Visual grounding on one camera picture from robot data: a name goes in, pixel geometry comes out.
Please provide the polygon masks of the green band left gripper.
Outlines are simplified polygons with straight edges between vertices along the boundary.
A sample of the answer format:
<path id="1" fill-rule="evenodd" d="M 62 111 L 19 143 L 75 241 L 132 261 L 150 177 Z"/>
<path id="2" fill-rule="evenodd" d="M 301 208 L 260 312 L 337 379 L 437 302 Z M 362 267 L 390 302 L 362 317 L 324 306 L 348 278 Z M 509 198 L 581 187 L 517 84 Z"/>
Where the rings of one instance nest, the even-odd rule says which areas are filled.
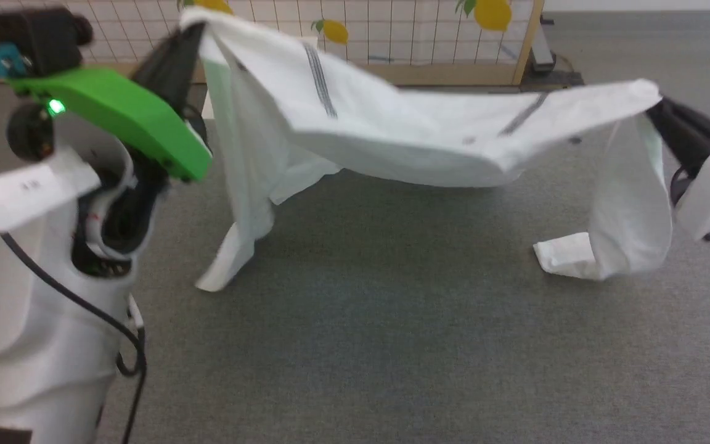
<path id="1" fill-rule="evenodd" d="M 58 99 L 175 179 L 200 181 L 212 156 L 181 117 L 194 81 L 205 23 L 177 28 L 125 78 L 112 68 L 74 68 L 45 78 L 11 78 L 15 92 Z"/>

